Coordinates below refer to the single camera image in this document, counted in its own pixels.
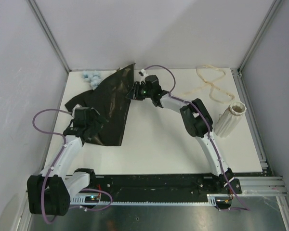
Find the black wrapping paper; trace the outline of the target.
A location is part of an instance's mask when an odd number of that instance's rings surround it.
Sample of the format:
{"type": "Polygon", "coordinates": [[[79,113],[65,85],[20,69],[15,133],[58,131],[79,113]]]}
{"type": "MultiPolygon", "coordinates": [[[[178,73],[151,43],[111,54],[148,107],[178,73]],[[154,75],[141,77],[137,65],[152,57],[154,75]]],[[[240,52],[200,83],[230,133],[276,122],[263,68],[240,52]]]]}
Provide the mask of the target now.
{"type": "Polygon", "coordinates": [[[65,107],[68,111],[78,104],[96,109],[107,120],[103,128],[93,132],[93,127],[84,132],[84,141],[101,146],[121,146],[130,107],[127,94],[134,83],[134,66],[130,64],[105,78],[94,90],[88,90],[71,98],[65,107]]]}

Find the blue and pink flower bouquet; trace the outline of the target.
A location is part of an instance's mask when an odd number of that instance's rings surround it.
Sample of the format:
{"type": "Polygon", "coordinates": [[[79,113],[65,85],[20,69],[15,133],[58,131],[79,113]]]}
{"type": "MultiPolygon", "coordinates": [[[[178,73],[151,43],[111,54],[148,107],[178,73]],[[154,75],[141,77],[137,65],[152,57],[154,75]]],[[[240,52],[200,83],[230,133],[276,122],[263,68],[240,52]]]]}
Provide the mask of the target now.
{"type": "Polygon", "coordinates": [[[82,78],[90,85],[92,90],[96,90],[103,81],[99,71],[83,71],[82,78]]]}

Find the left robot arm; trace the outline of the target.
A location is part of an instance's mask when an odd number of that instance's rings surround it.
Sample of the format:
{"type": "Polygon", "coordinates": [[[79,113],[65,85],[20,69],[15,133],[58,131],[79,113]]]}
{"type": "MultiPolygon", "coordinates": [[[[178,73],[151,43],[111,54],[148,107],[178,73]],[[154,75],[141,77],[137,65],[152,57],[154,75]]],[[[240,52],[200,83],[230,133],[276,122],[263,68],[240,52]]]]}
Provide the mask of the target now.
{"type": "Polygon", "coordinates": [[[78,168],[67,178],[67,172],[85,142],[100,132],[108,122],[97,110],[77,107],[61,134],[62,146],[48,165],[27,180],[29,210],[32,214],[63,216],[71,199],[82,189],[88,193],[97,186],[93,169],[78,168]]]}

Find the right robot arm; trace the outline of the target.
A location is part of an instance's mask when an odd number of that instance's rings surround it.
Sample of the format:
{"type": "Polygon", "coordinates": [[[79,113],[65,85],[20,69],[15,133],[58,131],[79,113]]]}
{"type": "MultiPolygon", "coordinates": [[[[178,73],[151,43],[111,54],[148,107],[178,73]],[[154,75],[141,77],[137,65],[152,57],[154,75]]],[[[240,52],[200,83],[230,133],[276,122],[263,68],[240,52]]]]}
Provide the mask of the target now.
{"type": "Polygon", "coordinates": [[[212,127],[213,120],[201,99],[189,101],[172,95],[161,88],[155,75],[145,77],[144,81],[134,82],[127,98],[137,101],[149,98],[155,107],[178,112],[187,133],[197,140],[207,158],[213,175],[213,189],[218,193],[224,193],[232,188],[234,174],[217,147],[212,127]]]}

